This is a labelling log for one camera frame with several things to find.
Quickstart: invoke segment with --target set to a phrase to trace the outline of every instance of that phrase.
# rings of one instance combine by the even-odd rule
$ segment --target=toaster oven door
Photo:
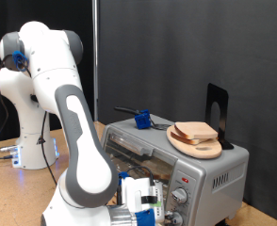
[[[119,131],[108,130],[104,143],[104,150],[116,165],[118,172],[127,171],[134,166],[149,168],[155,180],[163,183],[163,198],[166,205],[170,178],[176,163],[176,158],[138,140],[135,137]],[[133,169],[129,175],[135,179],[149,177],[145,169]]]

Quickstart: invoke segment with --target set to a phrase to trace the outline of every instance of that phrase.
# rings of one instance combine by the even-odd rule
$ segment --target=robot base
[[[18,156],[12,159],[14,168],[23,168],[27,170],[39,170],[46,168],[41,145],[37,143],[40,134],[24,134],[16,140],[19,147]],[[57,152],[56,140],[50,136],[50,131],[44,132],[44,152],[48,164],[51,166],[59,157]]]

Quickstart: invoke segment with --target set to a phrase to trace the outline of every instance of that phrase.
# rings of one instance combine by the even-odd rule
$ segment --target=toaster oven window
[[[155,180],[163,183],[163,198],[166,203],[169,181],[175,165],[175,159],[164,156],[159,151],[139,144],[131,138],[125,138],[116,134],[107,134],[104,147],[111,161],[115,164],[117,171],[127,171],[134,166],[149,168]],[[135,179],[149,177],[146,169],[133,169],[129,175]]]

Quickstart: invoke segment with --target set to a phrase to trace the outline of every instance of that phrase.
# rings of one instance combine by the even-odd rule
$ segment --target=control panel
[[[189,210],[196,180],[182,171],[176,172],[171,181],[171,196],[167,202],[166,210],[173,212],[169,225],[184,226],[190,216]]]

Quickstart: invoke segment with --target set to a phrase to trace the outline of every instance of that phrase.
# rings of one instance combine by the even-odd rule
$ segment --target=toaster oven handle
[[[144,154],[151,156],[153,153],[153,149],[147,148],[147,147],[143,147],[142,145],[140,145],[138,142],[136,142],[135,140],[131,140],[129,141],[129,137],[125,137],[125,136],[119,136],[115,133],[112,133],[110,136],[110,139],[112,141],[114,141],[115,143],[121,145],[122,147],[124,147],[125,149],[136,153],[140,156],[143,156]]]

